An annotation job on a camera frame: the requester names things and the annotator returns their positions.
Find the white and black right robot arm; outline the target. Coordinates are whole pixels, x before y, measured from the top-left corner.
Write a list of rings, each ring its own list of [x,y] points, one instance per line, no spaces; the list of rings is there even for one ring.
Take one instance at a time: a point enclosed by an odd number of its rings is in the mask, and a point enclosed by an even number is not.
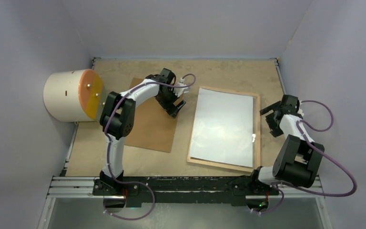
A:
[[[258,167],[252,172],[248,182],[252,193],[260,194],[267,185],[276,182],[305,188],[313,185],[322,160],[318,150],[325,148],[306,132],[299,108],[298,98],[285,94],[280,101],[260,110],[270,134],[273,137],[283,135],[285,141],[271,167]]]

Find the brown hardboard backing board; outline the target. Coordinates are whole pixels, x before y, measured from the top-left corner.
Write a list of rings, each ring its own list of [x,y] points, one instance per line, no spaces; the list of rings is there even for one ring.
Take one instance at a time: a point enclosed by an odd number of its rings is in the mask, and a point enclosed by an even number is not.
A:
[[[155,97],[150,97],[135,108],[132,131],[125,144],[144,149],[170,153],[177,118],[161,107]]]

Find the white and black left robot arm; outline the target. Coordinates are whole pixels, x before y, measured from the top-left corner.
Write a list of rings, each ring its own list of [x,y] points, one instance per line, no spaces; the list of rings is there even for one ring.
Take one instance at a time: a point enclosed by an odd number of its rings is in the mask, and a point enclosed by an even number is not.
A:
[[[99,120],[107,143],[105,165],[99,180],[111,195],[118,195],[123,189],[123,151],[126,137],[133,129],[136,108],[155,98],[163,110],[175,118],[186,104],[180,98],[190,86],[184,76],[178,80],[171,70],[164,68],[127,91],[108,94]]]

